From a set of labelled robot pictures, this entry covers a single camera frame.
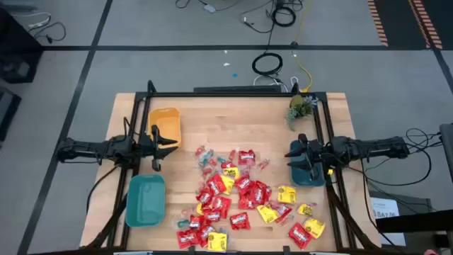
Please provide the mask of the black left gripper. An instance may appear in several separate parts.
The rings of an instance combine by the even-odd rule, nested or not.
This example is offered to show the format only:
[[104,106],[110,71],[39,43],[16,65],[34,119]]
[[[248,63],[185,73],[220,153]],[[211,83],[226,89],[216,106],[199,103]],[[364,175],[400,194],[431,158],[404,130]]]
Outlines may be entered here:
[[159,128],[156,125],[151,127],[151,135],[143,136],[139,139],[139,145],[142,151],[142,157],[152,156],[152,169],[159,172],[161,170],[161,165],[159,158],[165,158],[171,152],[177,150],[177,147],[168,147],[159,149],[159,145],[173,145],[177,144],[177,140],[166,139],[160,136]]

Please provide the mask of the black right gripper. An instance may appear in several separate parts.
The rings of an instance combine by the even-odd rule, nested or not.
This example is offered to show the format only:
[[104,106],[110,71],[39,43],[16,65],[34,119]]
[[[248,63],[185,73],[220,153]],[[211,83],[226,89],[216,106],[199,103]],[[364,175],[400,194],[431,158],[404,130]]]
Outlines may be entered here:
[[302,161],[291,161],[287,165],[309,172],[310,181],[318,181],[323,177],[322,166],[316,166],[323,162],[324,146],[318,140],[308,140],[305,134],[299,135],[300,143],[291,143],[289,152],[285,157],[304,156]]

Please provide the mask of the dark teal plastic bin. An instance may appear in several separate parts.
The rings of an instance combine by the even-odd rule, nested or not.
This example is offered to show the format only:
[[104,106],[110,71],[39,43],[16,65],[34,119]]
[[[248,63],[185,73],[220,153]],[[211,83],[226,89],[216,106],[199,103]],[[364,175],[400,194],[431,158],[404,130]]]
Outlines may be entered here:
[[[301,144],[294,140],[291,142],[290,151],[299,149]],[[291,157],[290,162],[301,162],[306,159],[305,154],[300,156]],[[325,178],[323,175],[323,165],[321,162],[315,163],[313,166],[308,166],[307,170],[290,166],[290,177],[294,186],[299,187],[317,187],[325,185]]]

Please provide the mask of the yellow plastic bin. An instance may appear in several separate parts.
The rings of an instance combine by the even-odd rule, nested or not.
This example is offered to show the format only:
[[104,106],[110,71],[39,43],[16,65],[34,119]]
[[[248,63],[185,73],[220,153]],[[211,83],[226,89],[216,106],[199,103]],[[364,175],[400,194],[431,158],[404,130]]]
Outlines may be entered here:
[[181,144],[180,112],[177,108],[157,108],[148,114],[148,130],[153,125],[159,129],[160,136],[175,140],[175,144],[159,145],[159,148],[179,147]]

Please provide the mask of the light teal plastic bin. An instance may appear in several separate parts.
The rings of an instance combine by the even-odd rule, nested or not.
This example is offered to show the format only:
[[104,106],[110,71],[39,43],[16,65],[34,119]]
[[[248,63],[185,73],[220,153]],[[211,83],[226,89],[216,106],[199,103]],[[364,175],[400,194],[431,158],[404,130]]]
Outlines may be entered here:
[[166,187],[163,176],[134,176],[129,184],[126,223],[129,227],[155,227],[165,216]]

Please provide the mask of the large yellow candy pack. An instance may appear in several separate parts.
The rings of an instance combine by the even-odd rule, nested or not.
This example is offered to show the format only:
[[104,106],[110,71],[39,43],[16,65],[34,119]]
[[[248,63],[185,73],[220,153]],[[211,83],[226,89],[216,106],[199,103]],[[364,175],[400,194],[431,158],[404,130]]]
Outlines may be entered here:
[[208,234],[207,249],[215,252],[225,252],[227,250],[228,236],[221,232],[210,232]]

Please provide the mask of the potted artificial succulent plant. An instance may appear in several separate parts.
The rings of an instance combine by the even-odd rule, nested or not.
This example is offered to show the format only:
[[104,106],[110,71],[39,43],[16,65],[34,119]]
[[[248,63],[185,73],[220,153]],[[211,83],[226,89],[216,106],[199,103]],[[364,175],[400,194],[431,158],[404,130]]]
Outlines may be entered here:
[[286,121],[291,131],[295,131],[294,122],[298,118],[312,115],[314,106],[317,105],[316,99],[312,96],[295,95],[292,97],[286,113]]

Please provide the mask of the black rectangular bar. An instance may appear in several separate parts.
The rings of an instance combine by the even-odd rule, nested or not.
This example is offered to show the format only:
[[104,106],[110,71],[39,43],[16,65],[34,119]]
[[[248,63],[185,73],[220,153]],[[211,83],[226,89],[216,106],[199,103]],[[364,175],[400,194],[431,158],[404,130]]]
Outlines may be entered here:
[[195,87],[194,93],[281,93],[282,90],[278,85],[268,86],[212,86],[212,87]]

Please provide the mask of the white paper sign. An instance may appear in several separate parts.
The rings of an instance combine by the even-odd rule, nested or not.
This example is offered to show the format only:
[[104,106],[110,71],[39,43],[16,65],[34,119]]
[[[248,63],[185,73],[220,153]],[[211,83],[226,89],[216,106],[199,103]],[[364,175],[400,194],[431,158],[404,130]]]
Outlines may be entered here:
[[[385,198],[371,198],[374,217],[376,219],[387,217],[398,217],[399,210],[395,200]],[[399,233],[383,233],[381,234],[381,242],[385,245],[391,245],[389,241],[399,247],[406,246],[406,238],[402,232]]]

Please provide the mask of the black shelf board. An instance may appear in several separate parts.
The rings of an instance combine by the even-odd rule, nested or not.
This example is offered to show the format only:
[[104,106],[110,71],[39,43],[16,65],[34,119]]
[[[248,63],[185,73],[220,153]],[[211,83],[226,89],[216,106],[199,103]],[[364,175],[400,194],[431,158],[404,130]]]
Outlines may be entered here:
[[453,210],[442,210],[417,215],[385,217],[376,220],[384,233],[453,231]]

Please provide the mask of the black box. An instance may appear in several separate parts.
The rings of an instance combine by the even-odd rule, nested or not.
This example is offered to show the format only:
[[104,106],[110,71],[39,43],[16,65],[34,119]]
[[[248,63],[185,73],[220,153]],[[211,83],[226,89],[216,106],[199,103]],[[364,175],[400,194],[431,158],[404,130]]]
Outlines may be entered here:
[[20,102],[20,96],[0,86],[0,142],[6,139],[8,129]]

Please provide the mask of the black crate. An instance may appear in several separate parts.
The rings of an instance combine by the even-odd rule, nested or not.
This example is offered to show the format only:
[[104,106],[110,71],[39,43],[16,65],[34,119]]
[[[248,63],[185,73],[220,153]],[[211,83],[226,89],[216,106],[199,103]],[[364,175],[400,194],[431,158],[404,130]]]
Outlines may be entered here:
[[42,51],[1,51],[0,79],[10,84],[32,82],[41,56]]

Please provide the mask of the black orange-striped floor mat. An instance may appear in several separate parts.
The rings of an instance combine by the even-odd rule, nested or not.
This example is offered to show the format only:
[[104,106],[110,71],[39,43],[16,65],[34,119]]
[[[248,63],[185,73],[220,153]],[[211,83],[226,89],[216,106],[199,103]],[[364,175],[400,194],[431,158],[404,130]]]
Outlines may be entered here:
[[453,0],[367,0],[382,45],[453,50]]

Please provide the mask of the black desk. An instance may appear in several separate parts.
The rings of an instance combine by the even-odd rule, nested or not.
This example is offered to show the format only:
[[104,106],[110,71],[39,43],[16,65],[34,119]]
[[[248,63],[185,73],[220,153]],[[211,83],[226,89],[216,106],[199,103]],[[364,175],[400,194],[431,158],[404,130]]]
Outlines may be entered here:
[[0,7],[0,53],[43,51],[43,46]]

